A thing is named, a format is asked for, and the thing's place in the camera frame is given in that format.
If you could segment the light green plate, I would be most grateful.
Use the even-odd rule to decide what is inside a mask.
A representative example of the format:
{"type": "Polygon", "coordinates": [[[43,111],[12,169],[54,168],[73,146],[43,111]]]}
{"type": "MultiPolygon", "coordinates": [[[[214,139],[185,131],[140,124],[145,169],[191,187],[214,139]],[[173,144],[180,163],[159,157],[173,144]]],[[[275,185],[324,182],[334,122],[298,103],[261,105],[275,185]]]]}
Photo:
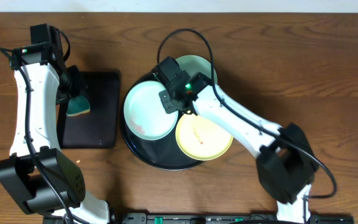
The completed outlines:
{"type": "Polygon", "coordinates": [[[156,141],[175,127],[178,112],[166,113],[159,93],[165,87],[157,81],[144,81],[128,92],[124,101],[124,119],[128,128],[139,138],[156,141]]]}
{"type": "Polygon", "coordinates": [[[181,70],[189,74],[187,83],[197,74],[202,73],[211,79],[211,63],[197,55],[184,55],[175,59],[181,70]]]}

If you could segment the green yellow sponge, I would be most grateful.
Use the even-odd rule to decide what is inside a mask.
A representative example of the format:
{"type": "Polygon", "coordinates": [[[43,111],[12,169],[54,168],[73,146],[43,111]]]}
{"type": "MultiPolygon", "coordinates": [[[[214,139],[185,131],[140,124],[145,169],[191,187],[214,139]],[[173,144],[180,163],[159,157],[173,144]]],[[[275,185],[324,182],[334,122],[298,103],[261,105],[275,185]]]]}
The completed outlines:
{"type": "Polygon", "coordinates": [[[89,101],[82,95],[71,98],[68,102],[66,115],[69,117],[78,116],[90,112],[89,101]]]}

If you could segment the yellow plate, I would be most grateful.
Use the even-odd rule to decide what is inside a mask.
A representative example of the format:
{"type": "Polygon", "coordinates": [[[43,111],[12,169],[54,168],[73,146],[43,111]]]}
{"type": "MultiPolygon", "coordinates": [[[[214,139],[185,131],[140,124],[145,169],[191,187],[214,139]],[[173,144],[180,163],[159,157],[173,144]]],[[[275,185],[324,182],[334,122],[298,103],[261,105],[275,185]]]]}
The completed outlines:
{"type": "Polygon", "coordinates": [[[199,161],[208,161],[223,155],[233,141],[233,137],[222,127],[193,114],[184,114],[180,118],[175,138],[185,155],[199,161]]]}

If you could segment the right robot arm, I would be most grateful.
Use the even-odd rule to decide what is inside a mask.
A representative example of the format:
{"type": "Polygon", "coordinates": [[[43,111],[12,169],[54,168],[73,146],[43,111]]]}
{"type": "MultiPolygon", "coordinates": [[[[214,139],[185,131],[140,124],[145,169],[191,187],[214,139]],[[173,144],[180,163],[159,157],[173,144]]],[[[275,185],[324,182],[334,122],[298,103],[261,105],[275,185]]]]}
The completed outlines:
{"type": "Polygon", "coordinates": [[[301,128],[283,128],[227,96],[213,77],[191,76],[171,57],[157,63],[153,75],[165,89],[166,113],[180,111],[204,118],[239,141],[255,158],[261,186],[277,201],[277,220],[308,223],[308,196],[318,165],[301,128]]]}

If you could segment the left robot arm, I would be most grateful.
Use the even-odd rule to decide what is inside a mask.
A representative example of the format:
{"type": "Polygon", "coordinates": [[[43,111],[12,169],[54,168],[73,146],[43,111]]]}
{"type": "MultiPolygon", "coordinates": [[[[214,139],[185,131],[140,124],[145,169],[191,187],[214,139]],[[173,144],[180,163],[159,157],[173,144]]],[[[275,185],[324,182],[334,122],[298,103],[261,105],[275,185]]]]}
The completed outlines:
{"type": "Polygon", "coordinates": [[[45,222],[110,223],[108,203],[86,191],[82,171],[58,142],[56,106],[86,87],[65,59],[60,47],[48,43],[13,50],[16,133],[9,157],[0,161],[0,183],[25,214],[45,222]]]}

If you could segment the rectangular black tray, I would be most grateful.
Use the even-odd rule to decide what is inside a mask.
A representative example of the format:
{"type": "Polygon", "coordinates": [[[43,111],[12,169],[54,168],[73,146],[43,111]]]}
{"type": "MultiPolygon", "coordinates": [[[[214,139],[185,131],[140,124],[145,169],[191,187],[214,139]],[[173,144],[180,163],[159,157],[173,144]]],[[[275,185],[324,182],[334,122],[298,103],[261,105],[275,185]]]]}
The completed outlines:
{"type": "Polygon", "coordinates": [[[90,111],[68,116],[68,103],[60,105],[57,138],[62,149],[112,148],[116,143],[120,74],[117,71],[82,72],[87,88],[81,92],[90,111]]]}

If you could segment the round black tray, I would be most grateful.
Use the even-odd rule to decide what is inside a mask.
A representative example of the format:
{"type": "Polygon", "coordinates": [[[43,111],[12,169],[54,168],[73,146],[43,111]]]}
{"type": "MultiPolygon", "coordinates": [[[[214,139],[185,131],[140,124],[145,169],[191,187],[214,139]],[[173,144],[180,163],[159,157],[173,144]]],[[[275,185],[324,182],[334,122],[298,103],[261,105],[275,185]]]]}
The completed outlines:
{"type": "MultiPolygon", "coordinates": [[[[131,87],[133,88],[140,82],[157,81],[152,73],[148,73],[140,78],[131,87]]],[[[137,137],[127,126],[124,119],[124,103],[121,108],[120,129],[122,137],[129,147],[141,161],[146,164],[165,170],[182,170],[198,166],[204,161],[192,159],[185,155],[178,147],[175,130],[180,118],[184,115],[178,112],[178,120],[172,131],[164,138],[156,141],[148,141],[137,137]]]]}

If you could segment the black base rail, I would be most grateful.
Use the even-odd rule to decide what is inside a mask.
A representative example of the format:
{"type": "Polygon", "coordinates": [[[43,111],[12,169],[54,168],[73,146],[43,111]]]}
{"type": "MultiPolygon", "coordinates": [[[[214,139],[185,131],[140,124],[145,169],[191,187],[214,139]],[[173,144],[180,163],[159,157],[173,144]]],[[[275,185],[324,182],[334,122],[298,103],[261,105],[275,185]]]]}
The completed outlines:
{"type": "MultiPolygon", "coordinates": [[[[290,223],[278,221],[272,214],[251,215],[162,215],[146,213],[127,213],[121,218],[110,219],[117,224],[238,224],[238,223],[290,223]]],[[[355,224],[352,216],[312,215],[308,224],[355,224]]]]}

